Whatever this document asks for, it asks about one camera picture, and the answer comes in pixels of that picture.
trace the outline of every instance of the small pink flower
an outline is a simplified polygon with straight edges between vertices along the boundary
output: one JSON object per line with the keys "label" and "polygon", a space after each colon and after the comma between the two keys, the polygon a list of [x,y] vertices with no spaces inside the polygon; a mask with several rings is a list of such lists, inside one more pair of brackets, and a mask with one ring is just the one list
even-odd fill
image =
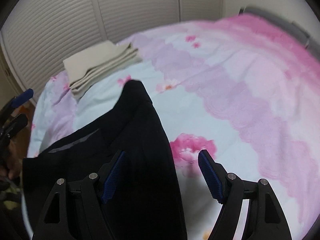
{"label": "small pink flower", "polygon": [[171,90],[176,88],[177,85],[179,85],[179,81],[176,79],[165,80],[163,83],[157,84],[156,91],[159,93],[162,93],[166,90]]}
{"label": "small pink flower", "polygon": [[123,87],[124,86],[124,84],[126,84],[129,80],[131,80],[132,78],[131,78],[131,76],[130,75],[128,75],[128,76],[126,76],[124,79],[118,79],[118,84],[119,84],[119,86],[120,87]]}
{"label": "small pink flower", "polygon": [[199,42],[195,42],[194,44],[192,44],[192,47],[194,47],[195,49],[199,48],[201,46],[201,44]]}
{"label": "small pink flower", "polygon": [[190,35],[186,37],[186,42],[193,42],[196,39],[195,35]]}
{"label": "small pink flower", "polygon": [[63,91],[68,91],[70,90],[70,87],[69,87],[69,84],[65,84],[64,87],[63,87]]}
{"label": "small pink flower", "polygon": [[212,158],[217,151],[213,140],[208,141],[202,136],[185,133],[170,142],[170,147],[176,169],[182,169],[182,174],[186,177],[201,175],[198,165],[198,154],[201,150],[206,149]]}

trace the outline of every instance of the metal pin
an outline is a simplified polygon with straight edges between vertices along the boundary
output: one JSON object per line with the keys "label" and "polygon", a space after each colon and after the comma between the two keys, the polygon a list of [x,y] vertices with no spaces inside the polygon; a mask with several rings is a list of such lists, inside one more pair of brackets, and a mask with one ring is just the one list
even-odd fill
{"label": "metal pin", "polygon": [[229,179],[236,179],[236,177],[237,177],[237,176],[236,176],[236,174],[234,174],[234,173],[229,173],[229,174],[228,174],[228,178],[229,178]]}
{"label": "metal pin", "polygon": [[58,179],[58,180],[57,180],[57,184],[58,184],[58,185],[62,185],[63,183],[64,183],[64,179]]}
{"label": "metal pin", "polygon": [[96,179],[98,177],[98,174],[97,173],[91,173],[90,175],[89,175],[89,178],[90,179]]}
{"label": "metal pin", "polygon": [[269,183],[266,179],[261,179],[260,182],[263,185],[268,185],[268,183]]}

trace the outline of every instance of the bed sheet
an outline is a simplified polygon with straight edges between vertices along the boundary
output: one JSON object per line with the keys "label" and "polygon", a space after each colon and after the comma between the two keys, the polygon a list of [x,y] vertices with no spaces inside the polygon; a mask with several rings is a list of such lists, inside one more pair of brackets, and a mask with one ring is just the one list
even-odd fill
{"label": "bed sheet", "polygon": [[[143,62],[96,83],[80,101],[65,71],[50,79],[28,157],[113,108],[126,81],[141,80],[170,141],[188,239],[207,239],[221,208],[198,167],[204,148],[241,179],[267,179],[292,239],[302,239],[320,213],[320,64],[289,35],[246,14],[160,27],[123,42],[138,47]],[[247,207],[244,201],[235,240]]]}

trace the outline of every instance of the folded beige cloth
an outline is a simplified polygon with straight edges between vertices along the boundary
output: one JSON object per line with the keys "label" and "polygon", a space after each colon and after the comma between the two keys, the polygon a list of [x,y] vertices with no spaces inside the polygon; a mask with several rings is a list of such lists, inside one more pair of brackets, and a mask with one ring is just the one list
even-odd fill
{"label": "folded beige cloth", "polygon": [[138,49],[130,43],[116,46],[105,41],[72,55],[63,63],[71,92],[79,99],[96,82],[140,61]]}

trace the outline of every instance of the folded fabric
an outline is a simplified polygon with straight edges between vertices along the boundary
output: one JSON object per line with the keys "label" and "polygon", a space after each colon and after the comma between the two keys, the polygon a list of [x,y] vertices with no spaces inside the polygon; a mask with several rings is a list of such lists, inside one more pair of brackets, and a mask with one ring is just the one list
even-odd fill
{"label": "folded fabric", "polygon": [[105,41],[74,54],[63,63],[71,92],[79,99],[96,82],[139,61],[138,49],[130,43],[116,46]]}

